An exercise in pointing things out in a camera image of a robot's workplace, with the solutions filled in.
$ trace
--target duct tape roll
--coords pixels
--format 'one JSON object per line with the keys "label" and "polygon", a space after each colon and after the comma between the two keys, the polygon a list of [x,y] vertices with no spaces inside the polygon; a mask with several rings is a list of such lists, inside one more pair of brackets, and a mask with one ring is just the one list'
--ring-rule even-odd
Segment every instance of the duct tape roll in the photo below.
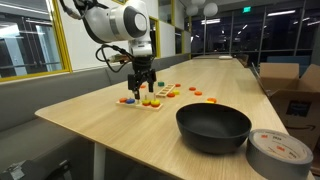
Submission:
{"label": "duct tape roll", "polygon": [[247,161],[267,179],[307,179],[313,160],[301,141],[277,131],[258,129],[249,134]]}

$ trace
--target window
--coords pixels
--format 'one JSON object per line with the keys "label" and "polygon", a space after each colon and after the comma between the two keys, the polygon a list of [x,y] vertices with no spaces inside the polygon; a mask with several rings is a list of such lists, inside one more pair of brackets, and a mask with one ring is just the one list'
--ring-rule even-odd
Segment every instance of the window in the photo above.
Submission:
{"label": "window", "polygon": [[312,49],[315,35],[320,24],[320,9],[306,10],[302,20],[302,29],[298,49]]}
{"label": "window", "polygon": [[203,55],[204,45],[204,26],[201,24],[201,20],[192,20],[191,31],[191,53],[192,58]]}
{"label": "window", "polygon": [[229,52],[231,20],[231,14],[207,19],[206,54]]}
{"label": "window", "polygon": [[172,4],[171,0],[158,0],[159,1],[159,19],[172,23]]}
{"label": "window", "polygon": [[176,54],[182,53],[182,31],[176,28],[175,31],[175,42],[176,42]]}
{"label": "window", "polygon": [[[271,13],[293,12],[289,14],[274,15]],[[267,10],[267,18],[264,26],[262,50],[294,50],[301,10],[273,9]]]}
{"label": "window", "polygon": [[[23,7],[31,6],[19,2]],[[30,13],[26,16],[25,11],[17,9],[11,11],[15,14],[0,12],[0,81],[16,76],[69,71],[61,59],[47,5],[44,3],[43,6],[43,13],[34,16]]]}
{"label": "window", "polygon": [[191,30],[191,26],[190,26],[190,20],[191,20],[191,17],[185,17],[184,18],[184,30],[185,31],[189,31]]}
{"label": "window", "polygon": [[150,38],[155,57],[160,57],[158,46],[158,21],[150,18]]}
{"label": "window", "polygon": [[232,52],[259,51],[264,8],[259,13],[235,12]]}

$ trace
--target table leg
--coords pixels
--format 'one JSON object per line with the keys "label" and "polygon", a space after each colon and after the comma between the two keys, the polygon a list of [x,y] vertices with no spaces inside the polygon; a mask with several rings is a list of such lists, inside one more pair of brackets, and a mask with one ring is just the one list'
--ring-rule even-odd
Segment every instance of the table leg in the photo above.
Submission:
{"label": "table leg", "polygon": [[106,149],[103,145],[94,143],[93,179],[104,179]]}

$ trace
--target cardboard box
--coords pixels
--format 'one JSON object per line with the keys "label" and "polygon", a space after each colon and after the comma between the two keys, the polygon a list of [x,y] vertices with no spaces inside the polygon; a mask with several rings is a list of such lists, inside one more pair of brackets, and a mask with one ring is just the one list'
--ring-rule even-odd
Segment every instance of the cardboard box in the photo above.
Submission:
{"label": "cardboard box", "polygon": [[258,81],[288,133],[311,150],[320,136],[320,66],[299,79],[299,64],[261,63]]}

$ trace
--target ceiling light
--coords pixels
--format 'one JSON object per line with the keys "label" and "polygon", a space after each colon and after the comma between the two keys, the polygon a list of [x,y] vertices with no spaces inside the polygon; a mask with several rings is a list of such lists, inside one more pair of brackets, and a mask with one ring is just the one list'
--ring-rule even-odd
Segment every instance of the ceiling light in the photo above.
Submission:
{"label": "ceiling light", "polygon": [[51,23],[51,22],[48,22],[48,21],[35,21],[35,20],[29,20],[29,19],[27,19],[26,22],[52,25],[52,23]]}
{"label": "ceiling light", "polygon": [[312,23],[308,23],[308,26],[314,25],[314,24],[319,24],[320,21],[316,21],[316,22],[312,22]]}
{"label": "ceiling light", "polygon": [[304,18],[302,21],[306,21],[306,20],[309,20],[310,18],[307,17],[307,18]]}
{"label": "ceiling light", "polygon": [[1,36],[0,39],[11,38],[11,39],[23,39],[21,36]]}
{"label": "ceiling light", "polygon": [[[202,20],[201,21],[201,24],[205,24],[206,20]],[[220,23],[220,19],[210,19],[210,20],[207,20],[207,24],[214,24],[214,23]]]}
{"label": "ceiling light", "polygon": [[23,10],[23,11],[35,12],[35,13],[39,13],[39,14],[49,14],[48,12],[45,12],[45,11],[38,11],[38,10],[34,10],[34,9],[23,8],[23,7],[13,6],[13,5],[9,5],[9,4],[0,3],[0,6],[8,7],[8,8],[14,8],[14,9],[20,9],[20,10]]}
{"label": "ceiling light", "polygon": [[279,16],[279,15],[285,15],[285,14],[292,14],[295,13],[296,10],[291,10],[291,11],[281,11],[281,12],[276,12],[276,13],[269,13],[268,16]]}
{"label": "ceiling light", "polygon": [[39,35],[44,35],[44,34],[45,34],[45,33],[43,33],[43,32],[35,32],[35,31],[19,31],[19,33],[39,34]]}

